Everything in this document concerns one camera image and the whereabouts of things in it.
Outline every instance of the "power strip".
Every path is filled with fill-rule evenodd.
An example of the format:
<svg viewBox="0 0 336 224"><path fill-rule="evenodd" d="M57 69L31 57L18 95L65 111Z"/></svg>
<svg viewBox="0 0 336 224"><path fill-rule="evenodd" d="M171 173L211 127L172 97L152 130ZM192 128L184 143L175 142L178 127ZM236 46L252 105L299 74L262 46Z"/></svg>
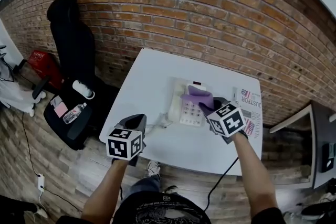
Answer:
<svg viewBox="0 0 336 224"><path fill-rule="evenodd" d="M42 192L44 192L45 190L44 190L44 182L45 182L45 178L44 178L44 175L43 174L38 174L37 175L37 188L40 190L40 191L42 191Z"/></svg>

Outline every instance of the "white cloth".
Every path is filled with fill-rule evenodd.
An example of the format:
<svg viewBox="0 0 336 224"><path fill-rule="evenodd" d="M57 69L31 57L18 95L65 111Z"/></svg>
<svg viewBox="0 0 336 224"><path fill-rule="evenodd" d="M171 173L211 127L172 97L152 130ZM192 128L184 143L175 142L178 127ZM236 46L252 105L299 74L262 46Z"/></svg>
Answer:
<svg viewBox="0 0 336 224"><path fill-rule="evenodd" d="M0 77L11 80L8 67L0 60ZM41 100L41 94L33 99L33 91L24 89L17 82L0 81L0 102L6 107L13 106L23 112L29 113L34 108L34 103Z"/></svg>

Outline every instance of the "person's arm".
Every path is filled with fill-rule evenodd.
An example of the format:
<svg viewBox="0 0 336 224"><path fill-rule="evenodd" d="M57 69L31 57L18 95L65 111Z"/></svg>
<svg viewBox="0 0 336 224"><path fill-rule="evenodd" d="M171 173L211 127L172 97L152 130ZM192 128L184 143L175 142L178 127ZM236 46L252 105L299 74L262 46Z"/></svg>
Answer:
<svg viewBox="0 0 336 224"><path fill-rule="evenodd" d="M233 135L233 141L240 160L244 188L251 206L251 218L265 209L278 208L275 187L248 139L238 132Z"/></svg>
<svg viewBox="0 0 336 224"><path fill-rule="evenodd" d="M114 161L103 181L84 205L81 219L93 224L109 224L117 205L119 189L128 161Z"/></svg>

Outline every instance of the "chair armrest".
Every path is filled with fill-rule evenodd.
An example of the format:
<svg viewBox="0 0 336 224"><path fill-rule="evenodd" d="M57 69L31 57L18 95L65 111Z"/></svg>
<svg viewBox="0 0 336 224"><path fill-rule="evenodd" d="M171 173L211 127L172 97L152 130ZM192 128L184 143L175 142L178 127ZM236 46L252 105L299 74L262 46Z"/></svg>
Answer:
<svg viewBox="0 0 336 224"><path fill-rule="evenodd" d="M35 87L33 90L32 96L34 99L36 99L39 94L42 92L44 86L50 81L51 76L46 76L44 79L42 79L39 84Z"/></svg>
<svg viewBox="0 0 336 224"><path fill-rule="evenodd" d="M89 106L86 106L79 116L73 121L73 124L68 131L67 137L71 140L75 140L78 135L84 130L86 125L89 122L89 119L92 115L92 109Z"/></svg>

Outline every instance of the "water bottle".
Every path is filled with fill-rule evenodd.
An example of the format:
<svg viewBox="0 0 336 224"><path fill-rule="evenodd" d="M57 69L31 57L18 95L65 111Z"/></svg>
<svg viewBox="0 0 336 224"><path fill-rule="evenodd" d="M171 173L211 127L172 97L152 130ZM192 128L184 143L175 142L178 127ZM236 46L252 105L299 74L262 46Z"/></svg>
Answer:
<svg viewBox="0 0 336 224"><path fill-rule="evenodd" d="M86 103L78 104L72 110L70 110L67 114L65 114L63 117L63 121L65 122L65 124L69 124L73 122L79 116L79 114L82 112L82 110L85 107L86 107Z"/></svg>

